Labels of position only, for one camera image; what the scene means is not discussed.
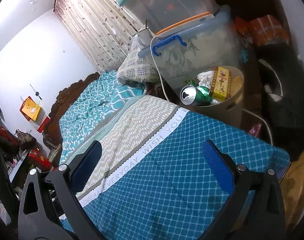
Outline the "yellow cardboard box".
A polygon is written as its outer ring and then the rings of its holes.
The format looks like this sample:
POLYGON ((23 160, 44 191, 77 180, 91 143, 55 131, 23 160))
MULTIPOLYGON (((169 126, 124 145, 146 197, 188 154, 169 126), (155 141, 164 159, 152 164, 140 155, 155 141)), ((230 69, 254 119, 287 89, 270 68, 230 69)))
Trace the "yellow cardboard box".
POLYGON ((209 89, 209 96, 218 101, 225 101, 230 97, 231 91, 231 77, 230 70, 216 66, 213 71, 213 79, 209 89))

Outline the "clear bin teal lid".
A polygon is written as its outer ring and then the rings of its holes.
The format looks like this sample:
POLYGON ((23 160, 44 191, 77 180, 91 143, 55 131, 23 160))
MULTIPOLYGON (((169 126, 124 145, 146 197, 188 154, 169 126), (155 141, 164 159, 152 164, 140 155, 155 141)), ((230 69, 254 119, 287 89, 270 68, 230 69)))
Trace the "clear bin teal lid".
POLYGON ((118 0, 142 23, 147 22, 153 33, 187 18, 219 9, 215 0, 118 0))

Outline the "orange peel piece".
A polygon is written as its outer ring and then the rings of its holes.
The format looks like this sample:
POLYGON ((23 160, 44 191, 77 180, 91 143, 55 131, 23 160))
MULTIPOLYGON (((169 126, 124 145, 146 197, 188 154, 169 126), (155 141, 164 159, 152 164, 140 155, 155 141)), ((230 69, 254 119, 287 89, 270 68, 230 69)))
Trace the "orange peel piece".
POLYGON ((230 90, 230 96, 234 96, 243 85, 243 79, 241 76, 237 76, 234 78, 234 80, 231 82, 231 90, 230 90))

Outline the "green white snack wrapper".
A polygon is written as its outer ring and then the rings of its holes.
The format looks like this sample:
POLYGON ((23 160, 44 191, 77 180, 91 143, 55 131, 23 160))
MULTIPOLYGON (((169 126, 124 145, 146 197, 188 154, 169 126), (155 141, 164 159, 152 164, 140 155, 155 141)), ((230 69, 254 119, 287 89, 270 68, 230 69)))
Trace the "green white snack wrapper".
POLYGON ((194 80, 189 81, 188 85, 193 87, 198 87, 198 84, 194 80))

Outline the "patterned pillow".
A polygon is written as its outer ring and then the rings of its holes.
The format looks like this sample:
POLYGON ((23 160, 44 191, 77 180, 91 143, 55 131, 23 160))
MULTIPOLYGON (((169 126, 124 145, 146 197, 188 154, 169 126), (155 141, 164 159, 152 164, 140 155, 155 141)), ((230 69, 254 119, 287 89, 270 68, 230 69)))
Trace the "patterned pillow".
POLYGON ((139 58, 139 43, 133 38, 131 49, 124 62, 117 70, 117 80, 126 85, 130 83, 157 83, 160 76, 152 61, 151 55, 139 58))

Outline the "green crushed soda can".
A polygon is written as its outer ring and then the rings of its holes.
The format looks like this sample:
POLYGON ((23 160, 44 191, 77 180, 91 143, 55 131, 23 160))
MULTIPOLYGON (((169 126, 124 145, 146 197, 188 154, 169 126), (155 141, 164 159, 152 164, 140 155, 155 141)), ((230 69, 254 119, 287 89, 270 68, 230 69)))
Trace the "green crushed soda can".
POLYGON ((204 86, 194 87, 187 85, 181 89, 180 100, 187 106, 208 106, 212 98, 209 96, 209 89, 204 86))

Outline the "red box on shelf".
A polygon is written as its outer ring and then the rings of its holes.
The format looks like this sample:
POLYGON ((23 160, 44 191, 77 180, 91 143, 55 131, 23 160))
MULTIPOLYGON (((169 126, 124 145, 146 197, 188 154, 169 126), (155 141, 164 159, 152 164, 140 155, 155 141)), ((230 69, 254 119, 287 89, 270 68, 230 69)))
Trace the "red box on shelf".
POLYGON ((52 169, 52 163, 44 157, 37 149, 32 149, 28 154, 28 161, 42 172, 47 172, 52 169))

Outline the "orange plastic bag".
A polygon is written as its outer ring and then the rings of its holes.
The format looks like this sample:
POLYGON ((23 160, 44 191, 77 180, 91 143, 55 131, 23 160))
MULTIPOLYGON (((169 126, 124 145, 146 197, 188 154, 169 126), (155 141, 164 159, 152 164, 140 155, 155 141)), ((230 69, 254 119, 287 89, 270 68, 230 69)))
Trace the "orange plastic bag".
POLYGON ((279 20, 272 15, 266 15, 246 22, 240 17, 235 18, 235 28, 244 43, 255 46, 267 46, 270 44, 289 45, 290 36, 279 20))

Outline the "white tissue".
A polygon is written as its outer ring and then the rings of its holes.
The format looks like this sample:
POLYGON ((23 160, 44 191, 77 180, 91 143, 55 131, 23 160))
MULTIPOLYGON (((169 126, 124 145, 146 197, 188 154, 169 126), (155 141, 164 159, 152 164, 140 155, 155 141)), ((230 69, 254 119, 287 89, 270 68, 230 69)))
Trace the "white tissue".
POLYGON ((199 86, 203 86, 210 89, 213 80, 213 75, 214 75, 213 70, 209 70, 198 74, 197 78, 199 81, 199 86))

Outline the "cluttered shelf unit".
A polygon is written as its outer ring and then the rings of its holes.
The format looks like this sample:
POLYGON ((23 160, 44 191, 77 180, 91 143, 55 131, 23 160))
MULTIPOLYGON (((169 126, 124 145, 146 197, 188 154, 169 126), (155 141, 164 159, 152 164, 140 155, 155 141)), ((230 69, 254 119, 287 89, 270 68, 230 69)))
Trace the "cluttered shelf unit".
POLYGON ((19 152, 30 151, 37 149, 44 157, 47 155, 41 145, 37 142, 36 138, 30 133, 22 132, 19 129, 16 130, 15 135, 8 131, 2 123, 0 108, 0 149, 3 154, 4 163, 14 163, 14 159, 18 160, 19 152))

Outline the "patterned window curtain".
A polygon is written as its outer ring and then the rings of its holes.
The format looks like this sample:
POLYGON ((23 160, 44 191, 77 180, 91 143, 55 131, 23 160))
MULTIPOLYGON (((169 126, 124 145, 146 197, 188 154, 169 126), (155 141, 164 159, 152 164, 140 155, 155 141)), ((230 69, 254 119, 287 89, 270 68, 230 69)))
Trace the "patterned window curtain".
POLYGON ((143 28, 118 0, 55 0, 54 12, 99 73, 120 67, 143 28))

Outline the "beige trash bin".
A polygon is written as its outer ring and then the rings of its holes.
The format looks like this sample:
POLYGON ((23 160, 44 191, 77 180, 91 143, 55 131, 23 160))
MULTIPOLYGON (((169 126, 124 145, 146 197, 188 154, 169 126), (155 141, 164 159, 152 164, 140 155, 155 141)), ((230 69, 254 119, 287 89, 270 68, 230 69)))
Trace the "beige trash bin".
MULTIPOLYGON (((223 67, 231 71, 232 81, 237 76, 241 76, 244 81, 244 76, 239 69, 232 66, 223 66, 223 67)), ((197 84, 199 84, 197 76, 195 76, 193 80, 197 84)), ((240 127, 241 124, 241 116, 243 109, 243 91, 244 91, 244 82, 242 88, 234 96, 230 96, 225 101, 218 101, 212 98, 212 101, 208 106, 187 106, 184 105, 180 100, 180 105, 190 109, 191 111, 195 111, 197 113, 209 116, 213 119, 220 120, 228 125, 238 128, 240 127)))

